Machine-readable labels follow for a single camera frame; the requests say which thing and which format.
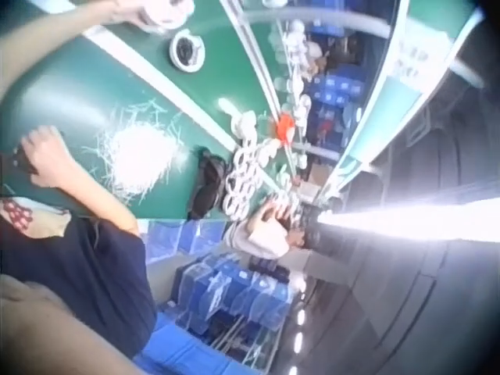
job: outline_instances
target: navy shirt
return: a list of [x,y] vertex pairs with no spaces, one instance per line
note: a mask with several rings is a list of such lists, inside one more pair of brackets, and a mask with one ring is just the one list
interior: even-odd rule
[[20,230],[0,202],[2,273],[46,286],[124,355],[138,354],[156,320],[142,240],[109,222],[27,211]]

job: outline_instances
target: white sign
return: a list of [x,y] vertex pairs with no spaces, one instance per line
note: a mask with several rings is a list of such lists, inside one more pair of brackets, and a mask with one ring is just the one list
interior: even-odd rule
[[440,79],[437,67],[443,64],[452,46],[444,31],[408,18],[391,76],[416,91],[433,88]]

